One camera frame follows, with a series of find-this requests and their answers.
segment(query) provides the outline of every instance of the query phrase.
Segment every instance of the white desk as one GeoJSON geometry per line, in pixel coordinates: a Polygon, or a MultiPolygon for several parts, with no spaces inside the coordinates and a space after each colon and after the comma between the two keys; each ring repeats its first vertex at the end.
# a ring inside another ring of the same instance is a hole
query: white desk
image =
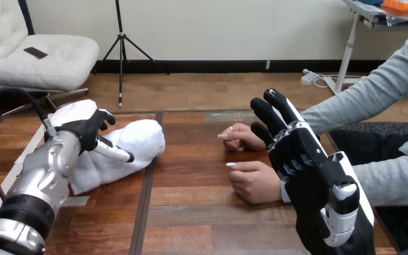
{"type": "Polygon", "coordinates": [[[397,24],[393,26],[388,26],[386,21],[386,16],[383,10],[372,5],[361,3],[360,1],[353,0],[342,0],[346,3],[348,8],[350,8],[350,15],[354,17],[353,26],[351,27],[350,37],[346,44],[345,54],[342,59],[342,66],[338,72],[337,81],[330,77],[325,77],[324,82],[332,90],[334,94],[342,92],[343,84],[354,84],[359,79],[345,79],[346,70],[348,68],[348,63],[351,59],[351,53],[353,51],[354,42],[358,30],[358,24],[363,23],[368,28],[374,30],[392,30],[392,31],[403,31],[408,30],[408,23],[397,24]]]}

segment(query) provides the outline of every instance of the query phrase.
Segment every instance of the tripod stand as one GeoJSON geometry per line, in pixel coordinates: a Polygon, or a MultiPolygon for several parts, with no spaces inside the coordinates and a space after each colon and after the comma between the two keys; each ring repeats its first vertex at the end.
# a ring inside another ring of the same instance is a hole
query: tripod stand
{"type": "Polygon", "coordinates": [[[112,47],[110,48],[110,50],[107,52],[107,54],[103,58],[103,62],[107,59],[110,52],[112,52],[113,48],[115,48],[116,44],[120,42],[120,104],[119,106],[122,107],[123,106],[123,61],[124,61],[124,64],[127,64],[129,62],[126,57],[126,47],[124,46],[124,40],[127,40],[137,50],[143,53],[144,56],[146,56],[149,60],[151,60],[151,62],[156,64],[162,70],[163,73],[166,73],[169,75],[169,70],[166,66],[161,67],[158,62],[152,59],[152,57],[150,57],[146,52],[144,52],[140,47],[138,47],[133,41],[131,41],[131,39],[129,39],[128,36],[123,32],[123,25],[121,24],[120,1],[115,0],[115,4],[116,4],[116,15],[118,16],[118,26],[120,28],[120,34],[117,36],[112,47]]]}

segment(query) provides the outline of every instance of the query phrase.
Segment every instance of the person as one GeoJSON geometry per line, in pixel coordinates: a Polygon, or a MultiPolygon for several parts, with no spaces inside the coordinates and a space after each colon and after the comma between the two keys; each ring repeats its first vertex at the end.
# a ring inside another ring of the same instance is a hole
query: person
{"type": "MultiPolygon", "coordinates": [[[[335,129],[374,117],[407,94],[408,40],[370,75],[302,113],[315,134],[330,131],[339,149],[346,153],[353,165],[372,207],[408,206],[408,135],[383,136],[335,129]]],[[[243,124],[232,125],[219,137],[224,139],[223,144],[228,150],[265,149],[249,126],[243,124]]],[[[232,163],[229,166],[232,168],[229,180],[235,192],[247,202],[289,202],[284,183],[277,176],[273,177],[271,167],[260,162],[232,163]]],[[[404,217],[408,217],[408,207],[403,208],[402,212],[407,214],[404,217]]]]}

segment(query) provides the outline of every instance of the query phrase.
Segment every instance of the robotic hand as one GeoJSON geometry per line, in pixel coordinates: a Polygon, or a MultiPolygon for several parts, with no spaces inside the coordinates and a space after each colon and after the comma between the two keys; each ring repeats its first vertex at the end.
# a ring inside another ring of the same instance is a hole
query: robotic hand
{"type": "Polygon", "coordinates": [[[343,152],[328,156],[308,123],[275,89],[251,100],[267,125],[251,130],[269,158],[296,210],[296,231],[311,254],[375,254],[373,212],[343,152]]]}
{"type": "Polygon", "coordinates": [[[72,103],[44,119],[45,144],[24,159],[21,177],[0,208],[0,254],[35,255],[46,251],[45,239],[69,196],[68,184],[79,155],[94,150],[132,162],[133,155],[98,135],[116,123],[91,100],[72,103]]]}

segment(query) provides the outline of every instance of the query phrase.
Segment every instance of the human hand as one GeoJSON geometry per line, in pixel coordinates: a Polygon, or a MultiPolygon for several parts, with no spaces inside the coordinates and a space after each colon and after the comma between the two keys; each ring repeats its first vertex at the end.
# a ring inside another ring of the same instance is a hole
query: human hand
{"type": "Polygon", "coordinates": [[[218,138],[223,139],[223,145],[227,150],[244,151],[246,148],[252,150],[265,150],[265,143],[258,138],[251,128],[245,124],[235,123],[226,128],[218,138]]]}
{"type": "Polygon", "coordinates": [[[227,163],[235,193],[248,203],[281,200],[281,181],[273,168],[259,161],[227,163]]]}

